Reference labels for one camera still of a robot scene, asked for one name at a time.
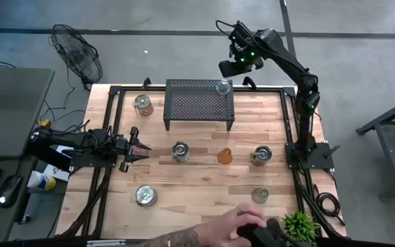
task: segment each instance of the wooden table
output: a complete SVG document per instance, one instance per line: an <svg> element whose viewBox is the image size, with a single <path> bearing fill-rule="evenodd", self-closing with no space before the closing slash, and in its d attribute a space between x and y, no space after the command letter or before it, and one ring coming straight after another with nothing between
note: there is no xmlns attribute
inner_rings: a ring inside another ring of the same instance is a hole
<svg viewBox="0 0 395 247"><path fill-rule="evenodd" d="M109 87L109 84L93 86L85 114L85 121L91 120L88 128L102 127ZM140 94L148 95L154 105L149 117L137 115L132 106ZM212 121L173 121L167 132L163 123L164 94L125 93L119 133L128 138L130 128L136 126L141 143L153 150L149 153L151 158L135 162L127 174L113 169L102 238L148 239L207 222L242 202L254 204L251 192L257 187L266 188L270 193L267 202L259 205L266 217L284 217L296 211L294 182L285 160L287 140L278 93L236 92L235 122L230 132L226 131L225 122ZM294 126L289 99L287 102L291 126ZM116 107L117 97L110 123L113 123ZM296 131L292 133L296 140ZM313 135L317 141L324 140L317 116ZM173 162L171 147L176 141L189 145L188 162ZM272 150L272 159L264 167L255 167L249 162L249 153L258 145L267 145ZM229 165L217 162L217 154L224 148L230 148L233 153ZM70 178L57 234L67 230L84 208L92 173L93 168L82 168ZM311 174L321 192L337 196L327 173L312 170ZM157 190L158 202L154 206L141 208L135 203L135 191L141 185L151 185ZM96 216L95 209L91 230ZM346 234L337 219L327 219L338 232Z"/></svg>

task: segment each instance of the green plant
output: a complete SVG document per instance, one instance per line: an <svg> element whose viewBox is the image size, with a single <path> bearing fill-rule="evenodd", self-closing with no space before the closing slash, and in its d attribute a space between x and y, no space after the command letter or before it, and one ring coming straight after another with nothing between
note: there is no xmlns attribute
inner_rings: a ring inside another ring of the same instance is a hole
<svg viewBox="0 0 395 247"><path fill-rule="evenodd" d="M283 222L289 235L295 237L298 241L309 243L315 241L316 235L313 230L320 227L318 223L313 222L310 216L299 211L286 215Z"/></svg>

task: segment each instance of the concrete floor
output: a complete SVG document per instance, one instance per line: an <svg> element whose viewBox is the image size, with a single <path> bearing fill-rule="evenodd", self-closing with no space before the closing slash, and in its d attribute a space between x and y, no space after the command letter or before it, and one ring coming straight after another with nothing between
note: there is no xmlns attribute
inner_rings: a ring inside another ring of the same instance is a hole
<svg viewBox="0 0 395 247"><path fill-rule="evenodd" d="M395 34L395 0L286 0L293 32ZM0 0L0 26L46 27L66 23L74 28L107 30L215 31L214 21L242 20L251 29L287 31L279 0ZM100 83L153 83L174 78L218 79L217 63L228 59L222 36L85 36L100 55ZM355 128L395 105L395 39L295 38L299 61L320 79L320 114L324 135L342 147L334 155L335 176L347 233L353 239L395 243L395 200L381 203L378 193L395 188L395 175L383 157L375 133L358 137ZM48 35L0 34L0 60L18 67L56 70L47 100L59 107L69 90L66 68ZM249 76L257 84L292 85L272 62ZM243 76L235 78L240 84ZM85 109L88 92L70 73L77 90L68 108ZM53 126L78 124L82 113ZM15 226L11 239L45 237L61 198L32 197L33 220Z"/></svg>

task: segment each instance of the black fan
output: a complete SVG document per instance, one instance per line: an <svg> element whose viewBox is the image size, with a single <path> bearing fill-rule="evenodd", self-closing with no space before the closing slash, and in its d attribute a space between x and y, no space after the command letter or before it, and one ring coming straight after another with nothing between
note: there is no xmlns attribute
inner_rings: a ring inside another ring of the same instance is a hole
<svg viewBox="0 0 395 247"><path fill-rule="evenodd" d="M97 49L65 24L53 26L51 41L67 66L82 79L83 87L90 91L87 84L99 82L103 76Z"/></svg>

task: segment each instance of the black perforated platform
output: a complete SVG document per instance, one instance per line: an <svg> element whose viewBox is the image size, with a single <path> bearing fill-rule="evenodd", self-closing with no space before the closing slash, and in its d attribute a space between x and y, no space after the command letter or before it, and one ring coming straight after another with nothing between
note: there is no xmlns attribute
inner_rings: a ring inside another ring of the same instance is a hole
<svg viewBox="0 0 395 247"><path fill-rule="evenodd" d="M217 93L218 82L219 80L167 80L164 104L166 129L169 129L170 120L180 120L227 121L230 130L234 121L232 81L229 81L231 90L226 95Z"/></svg>

